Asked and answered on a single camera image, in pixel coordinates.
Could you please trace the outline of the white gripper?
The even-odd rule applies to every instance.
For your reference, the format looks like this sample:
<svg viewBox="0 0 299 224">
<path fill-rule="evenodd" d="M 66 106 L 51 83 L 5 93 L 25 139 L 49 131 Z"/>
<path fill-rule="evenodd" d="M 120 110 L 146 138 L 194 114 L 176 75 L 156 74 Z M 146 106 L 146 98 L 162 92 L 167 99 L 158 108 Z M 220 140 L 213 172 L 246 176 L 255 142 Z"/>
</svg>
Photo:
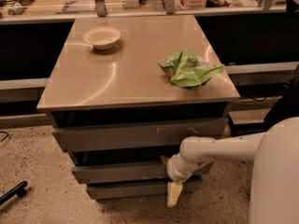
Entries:
<svg viewBox="0 0 299 224">
<path fill-rule="evenodd" d="M 183 189 L 181 183 L 191 177 L 192 169 L 180 154 L 173 155 L 171 158 L 161 156 L 160 159 L 166 167 L 168 176 L 174 181 L 167 184 L 167 206 L 174 207 Z"/>
</svg>

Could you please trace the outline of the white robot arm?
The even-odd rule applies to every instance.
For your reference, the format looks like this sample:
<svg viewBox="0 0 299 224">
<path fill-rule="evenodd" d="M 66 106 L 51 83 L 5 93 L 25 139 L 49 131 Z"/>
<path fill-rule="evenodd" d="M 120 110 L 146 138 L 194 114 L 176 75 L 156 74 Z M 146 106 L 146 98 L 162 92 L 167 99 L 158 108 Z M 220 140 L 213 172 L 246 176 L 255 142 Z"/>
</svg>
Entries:
<svg viewBox="0 0 299 224">
<path fill-rule="evenodd" d="M 299 118 L 280 121 L 264 133 L 215 140 L 190 136 L 179 153 L 164 159 L 171 179 L 167 205 L 177 204 L 183 183 L 214 160 L 253 164 L 249 224 L 299 224 Z"/>
</svg>

